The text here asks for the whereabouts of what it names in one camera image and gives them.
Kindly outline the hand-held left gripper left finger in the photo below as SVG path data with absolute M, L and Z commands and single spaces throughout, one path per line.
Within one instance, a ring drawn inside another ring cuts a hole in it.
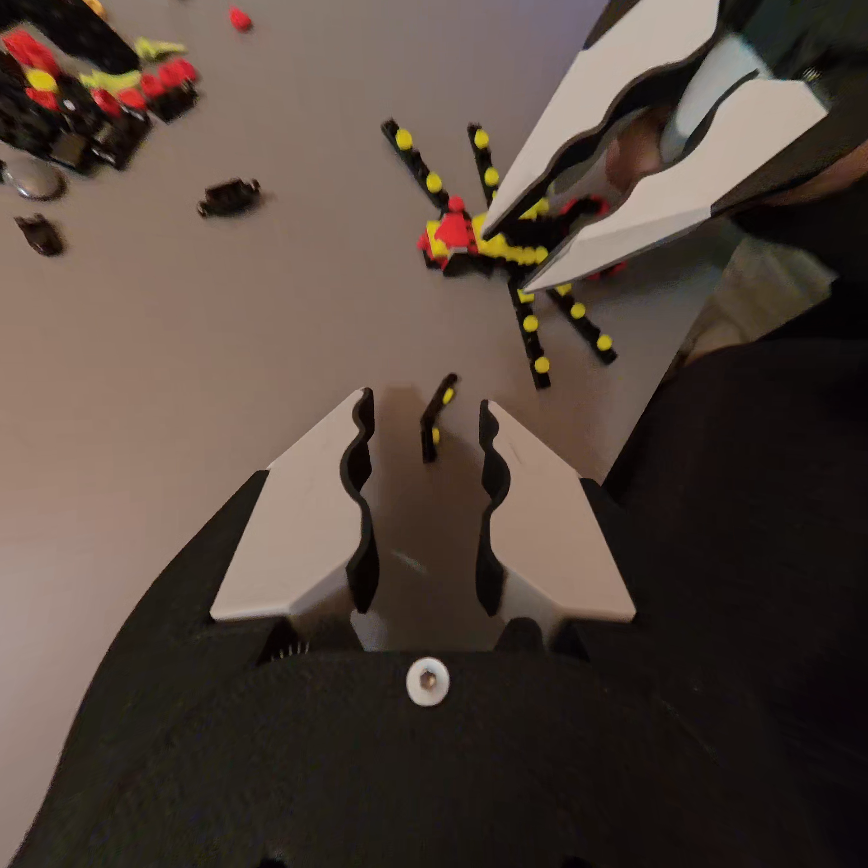
M 362 489 L 374 430 L 373 390 L 357 389 L 268 466 L 211 605 L 214 621 L 369 610 L 380 564 Z

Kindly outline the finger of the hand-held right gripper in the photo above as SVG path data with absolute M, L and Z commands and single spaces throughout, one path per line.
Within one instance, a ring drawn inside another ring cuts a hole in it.
M 718 27 L 716 1 L 641 1 L 582 49 L 501 181 L 483 236 L 504 232 L 625 115 L 675 91 Z
M 797 137 L 826 118 L 803 81 L 771 75 L 740 37 L 712 36 L 693 68 L 665 96 L 687 97 L 676 118 L 693 123 L 673 161 L 640 179 L 607 216 L 571 232 L 531 274 L 523 290 L 535 293 L 569 283 L 667 243 L 711 219 L 727 193 L 756 174 Z M 620 119 L 589 160 L 602 154 Z

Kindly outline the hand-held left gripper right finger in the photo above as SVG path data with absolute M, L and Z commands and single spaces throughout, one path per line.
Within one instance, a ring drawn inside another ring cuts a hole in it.
M 476 597 L 504 623 L 630 623 L 635 603 L 587 493 L 590 480 L 496 402 L 479 408 L 484 508 Z

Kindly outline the black yellow lego leg segment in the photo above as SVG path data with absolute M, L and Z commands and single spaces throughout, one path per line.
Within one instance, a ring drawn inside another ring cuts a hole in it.
M 450 405 L 455 396 L 459 381 L 457 373 L 447 374 L 439 383 L 420 418 L 420 440 L 422 461 L 424 464 L 434 463 L 438 457 L 441 439 L 439 416 Z

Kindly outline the black yellow red lego model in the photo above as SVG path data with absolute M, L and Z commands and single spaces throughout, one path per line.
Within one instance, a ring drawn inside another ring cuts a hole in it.
M 421 156 L 410 131 L 393 118 L 381 124 L 381 131 L 438 211 L 438 217 L 426 223 L 417 241 L 426 268 L 439 271 L 447 278 L 471 272 L 490 277 L 497 270 L 503 271 L 530 374 L 537 390 L 548 388 L 550 362 L 539 339 L 539 321 L 533 309 L 534 294 L 524 291 L 521 286 L 566 239 L 573 223 L 581 218 L 606 215 L 609 203 L 592 195 L 574 198 L 552 211 L 548 198 L 543 197 L 519 217 L 509 233 L 486 240 L 482 227 L 487 212 L 471 215 L 461 197 L 446 191 L 440 176 L 430 170 Z M 485 203 L 490 207 L 500 186 L 500 176 L 492 162 L 490 137 L 483 127 L 476 124 L 468 125 L 467 134 Z M 573 284 L 557 285 L 545 292 L 595 356 L 605 365 L 614 363 L 617 353 L 613 339 L 590 320 L 586 307 L 573 292 Z

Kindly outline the black clip lego piece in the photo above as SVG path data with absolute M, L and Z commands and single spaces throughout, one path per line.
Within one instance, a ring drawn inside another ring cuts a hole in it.
M 16 216 L 14 221 L 28 246 L 38 255 L 54 258 L 64 254 L 66 245 L 61 234 L 56 225 L 42 214 Z

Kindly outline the grey dome lego piece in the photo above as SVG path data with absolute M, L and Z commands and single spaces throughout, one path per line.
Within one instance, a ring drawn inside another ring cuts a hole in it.
M 1 160 L 1 182 L 27 201 L 54 201 L 67 190 L 66 180 L 55 167 L 27 156 Z

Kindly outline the pile of loose lego pieces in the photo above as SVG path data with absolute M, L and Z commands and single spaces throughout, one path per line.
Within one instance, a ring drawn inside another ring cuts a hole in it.
M 199 99 L 187 49 L 127 42 L 99 2 L 1 3 L 1 140 L 88 175 L 124 170 L 153 121 L 169 124 Z

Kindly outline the person's right hand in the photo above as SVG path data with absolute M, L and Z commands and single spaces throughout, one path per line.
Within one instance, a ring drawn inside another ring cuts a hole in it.
M 660 106 L 638 114 L 608 146 L 604 174 L 611 187 L 626 195 L 642 178 L 660 171 L 660 137 L 672 108 Z

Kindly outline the person's black knit clothing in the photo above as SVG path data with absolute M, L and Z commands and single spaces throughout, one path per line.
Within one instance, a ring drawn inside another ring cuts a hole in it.
M 675 367 L 607 485 L 691 564 L 668 591 L 764 700 L 834 864 L 866 866 L 866 179 L 735 220 L 830 294 Z

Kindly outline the black bracket lego piece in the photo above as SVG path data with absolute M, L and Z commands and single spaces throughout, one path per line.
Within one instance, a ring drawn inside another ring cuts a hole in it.
M 261 199 L 257 179 L 231 179 L 207 188 L 196 205 L 203 219 L 233 217 L 256 208 Z

